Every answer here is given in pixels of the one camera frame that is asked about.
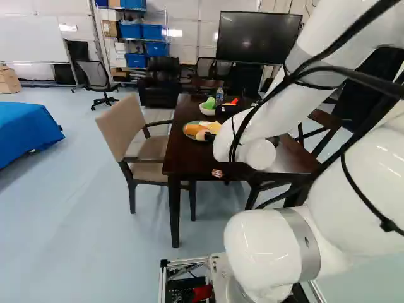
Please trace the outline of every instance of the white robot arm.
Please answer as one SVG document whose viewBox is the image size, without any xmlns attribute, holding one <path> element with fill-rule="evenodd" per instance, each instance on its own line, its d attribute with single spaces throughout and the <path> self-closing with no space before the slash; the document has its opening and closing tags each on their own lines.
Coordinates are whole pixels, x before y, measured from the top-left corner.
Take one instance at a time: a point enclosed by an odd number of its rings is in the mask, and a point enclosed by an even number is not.
<svg viewBox="0 0 404 303">
<path fill-rule="evenodd" d="M 308 20 L 297 43 L 290 52 L 286 67 L 293 72 L 307 59 L 319 54 L 334 42 L 358 17 L 372 7 L 377 0 L 322 0 Z M 335 65 L 355 69 L 380 45 L 404 45 L 403 3 L 398 3 L 377 20 L 350 39 L 343 47 L 317 65 Z M 269 94 L 282 80 L 281 69 L 270 86 Z M 338 86 L 344 77 L 318 72 L 304 78 L 308 83 L 321 86 Z M 290 85 L 270 101 L 265 103 L 253 116 L 244 130 L 238 146 L 236 160 L 245 162 L 255 169 L 267 169 L 275 160 L 275 148 L 265 138 L 278 136 L 290 131 L 305 119 L 332 90 L 317 90 L 296 84 Z M 237 131 L 250 111 L 245 110 L 234 116 Z M 227 162 L 233 141 L 232 123 L 223 124 L 213 144 L 216 160 Z"/>
<path fill-rule="evenodd" d="M 287 69 L 293 71 L 323 51 L 377 2 L 322 0 L 290 53 Z M 402 16 L 404 1 L 322 64 L 355 69 L 380 45 L 403 47 Z M 280 71 L 270 91 L 283 76 Z M 322 74 L 305 81 L 337 86 L 343 78 Z M 329 94 L 295 84 L 284 89 L 252 117 L 241 136 L 243 145 L 237 148 L 236 160 L 257 169 L 270 167 L 276 150 L 265 138 L 288 132 Z M 247 113 L 235 116 L 236 129 Z M 329 166 L 312 185 L 303 206 L 245 211 L 229 221 L 224 237 L 227 257 L 236 283 L 250 299 L 281 302 L 295 282 L 339 273 L 372 257 L 404 250 L 404 114 L 393 117 Z M 227 121 L 214 142 L 217 160 L 229 159 L 233 137 Z M 395 231 L 386 228 L 392 222 Z"/>
</svg>

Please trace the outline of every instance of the blue bedsheet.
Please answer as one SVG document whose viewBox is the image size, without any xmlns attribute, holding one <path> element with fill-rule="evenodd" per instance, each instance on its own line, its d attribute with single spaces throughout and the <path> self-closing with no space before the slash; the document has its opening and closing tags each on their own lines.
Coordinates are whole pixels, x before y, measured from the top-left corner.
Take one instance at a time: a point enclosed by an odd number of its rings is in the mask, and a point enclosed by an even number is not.
<svg viewBox="0 0 404 303">
<path fill-rule="evenodd" d="M 44 150 L 63 138 L 43 105 L 0 102 L 0 168 L 30 150 Z"/>
</svg>

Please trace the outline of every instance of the table top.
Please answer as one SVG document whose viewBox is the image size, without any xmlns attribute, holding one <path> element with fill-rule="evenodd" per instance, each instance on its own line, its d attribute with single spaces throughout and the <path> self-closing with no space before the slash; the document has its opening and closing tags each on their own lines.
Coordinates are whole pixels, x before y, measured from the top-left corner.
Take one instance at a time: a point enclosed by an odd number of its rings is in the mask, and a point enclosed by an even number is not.
<svg viewBox="0 0 404 303">
<path fill-rule="evenodd" d="M 221 163 L 213 157 L 213 143 L 194 141 L 184 135 L 182 128 L 187 122 L 196 120 L 225 122 L 226 118 L 205 116 L 199 104 L 206 101 L 205 96 L 181 94 L 174 112 L 169 142 L 164 158 L 162 172 L 177 175 L 182 179 L 215 180 L 213 169 L 222 170 L 231 180 L 248 180 L 257 171 L 245 163 Z M 265 173 L 305 174 L 318 167 L 319 162 L 301 147 L 288 134 L 281 136 L 276 148 L 276 160 Z"/>
</svg>

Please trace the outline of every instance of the bread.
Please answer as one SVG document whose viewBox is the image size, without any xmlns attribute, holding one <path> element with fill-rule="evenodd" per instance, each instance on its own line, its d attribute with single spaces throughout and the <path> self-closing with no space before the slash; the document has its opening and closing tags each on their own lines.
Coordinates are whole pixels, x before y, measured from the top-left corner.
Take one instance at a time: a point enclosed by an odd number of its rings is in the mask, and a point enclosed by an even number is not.
<svg viewBox="0 0 404 303">
<path fill-rule="evenodd" d="M 185 125 L 185 134 L 190 136 L 195 136 L 199 131 L 208 130 L 206 127 L 199 125 L 199 124 L 187 124 Z"/>
<path fill-rule="evenodd" d="M 209 123 L 207 128 L 210 130 L 210 132 L 212 134 L 218 134 L 220 128 L 222 128 L 222 125 L 219 122 L 215 121 L 215 122 Z"/>
<path fill-rule="evenodd" d="M 198 141 L 205 141 L 205 133 L 209 131 L 207 129 L 202 129 L 201 131 L 198 131 L 198 133 L 195 135 L 195 139 Z"/>
</svg>

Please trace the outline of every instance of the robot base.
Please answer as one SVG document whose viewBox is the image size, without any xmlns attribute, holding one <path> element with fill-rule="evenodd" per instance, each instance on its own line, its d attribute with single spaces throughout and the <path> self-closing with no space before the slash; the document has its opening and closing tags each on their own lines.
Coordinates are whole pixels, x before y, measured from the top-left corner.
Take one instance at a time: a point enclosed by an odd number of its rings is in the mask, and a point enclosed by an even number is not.
<svg viewBox="0 0 404 303">
<path fill-rule="evenodd" d="M 243 290 L 234 278 L 227 256 L 224 252 L 212 254 L 209 258 L 211 279 L 218 303 L 279 303 L 292 291 L 292 285 L 275 287 L 261 297 Z"/>
</svg>

